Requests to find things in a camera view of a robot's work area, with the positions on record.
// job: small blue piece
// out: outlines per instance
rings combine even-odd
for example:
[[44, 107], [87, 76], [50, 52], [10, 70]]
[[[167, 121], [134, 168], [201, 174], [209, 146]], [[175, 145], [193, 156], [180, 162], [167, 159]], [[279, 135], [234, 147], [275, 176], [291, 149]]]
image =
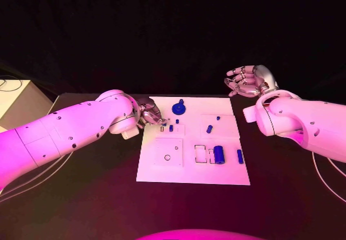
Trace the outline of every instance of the small blue piece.
[[175, 103], [171, 107], [171, 112], [175, 114], [175, 115], [181, 115], [184, 114], [185, 112], [185, 106], [184, 106], [184, 101], [183, 99], [178, 100], [178, 103]]
[[243, 164], [243, 155], [242, 155], [242, 150], [240, 149], [236, 150], [236, 154], [237, 154], [239, 164]]
[[211, 129], [213, 129], [213, 126], [209, 125], [209, 126], [207, 126], [207, 129], [206, 129], [206, 132], [210, 133], [210, 132], [211, 132]]
[[223, 148], [222, 148], [222, 146], [214, 146], [213, 147], [213, 158], [214, 158], [214, 163], [216, 164], [223, 164], [224, 163], [224, 156], [223, 156]]

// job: black curtain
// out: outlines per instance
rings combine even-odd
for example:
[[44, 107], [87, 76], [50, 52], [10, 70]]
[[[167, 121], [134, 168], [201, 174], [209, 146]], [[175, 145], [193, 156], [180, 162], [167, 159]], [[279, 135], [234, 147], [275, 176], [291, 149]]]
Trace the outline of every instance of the black curtain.
[[227, 70], [346, 104], [343, 6], [317, 2], [2, 0], [0, 68], [53, 94], [227, 94]]

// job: white board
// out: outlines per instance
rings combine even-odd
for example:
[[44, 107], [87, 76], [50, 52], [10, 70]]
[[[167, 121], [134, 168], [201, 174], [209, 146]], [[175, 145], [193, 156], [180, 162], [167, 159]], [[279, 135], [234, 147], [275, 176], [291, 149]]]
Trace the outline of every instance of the white board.
[[[243, 160], [243, 164], [239, 164], [236, 153], [242, 146], [230, 100], [210, 97], [149, 98], [162, 118], [170, 120], [162, 131], [160, 125], [147, 125], [144, 128], [136, 181], [249, 185], [246, 163]], [[185, 112], [174, 115], [171, 106], [180, 99]], [[214, 146], [223, 148], [224, 164], [214, 164]]]

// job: table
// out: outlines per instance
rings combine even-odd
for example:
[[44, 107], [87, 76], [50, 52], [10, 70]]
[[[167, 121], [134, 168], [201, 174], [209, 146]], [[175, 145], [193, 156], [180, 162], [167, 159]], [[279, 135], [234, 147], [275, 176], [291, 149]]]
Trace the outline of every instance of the table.
[[[96, 97], [61, 94], [51, 111]], [[106, 133], [43, 184], [0, 204], [0, 239], [132, 240], [174, 229], [271, 240], [346, 239], [346, 205], [318, 179], [311, 153], [245, 122], [242, 109], [256, 99], [236, 95], [230, 101], [250, 186], [135, 182], [141, 135], [123, 140]], [[315, 160], [344, 197], [344, 177], [322, 157]]]
[[41, 118], [53, 105], [33, 82], [20, 81], [5, 80], [2, 84], [0, 80], [0, 133]]

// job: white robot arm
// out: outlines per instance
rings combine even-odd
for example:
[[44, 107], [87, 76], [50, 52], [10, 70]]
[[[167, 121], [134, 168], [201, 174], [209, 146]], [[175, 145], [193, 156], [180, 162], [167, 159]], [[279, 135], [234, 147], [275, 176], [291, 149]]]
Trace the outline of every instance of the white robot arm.
[[149, 98], [135, 101], [121, 90], [109, 90], [95, 101], [0, 133], [0, 192], [18, 176], [98, 140], [106, 129], [128, 139], [147, 123], [165, 122]]
[[263, 65], [243, 66], [226, 73], [223, 82], [239, 94], [256, 97], [245, 108], [246, 122], [256, 122], [265, 136], [292, 139], [311, 152], [346, 163], [346, 106], [324, 101], [302, 100], [279, 90], [271, 71]]

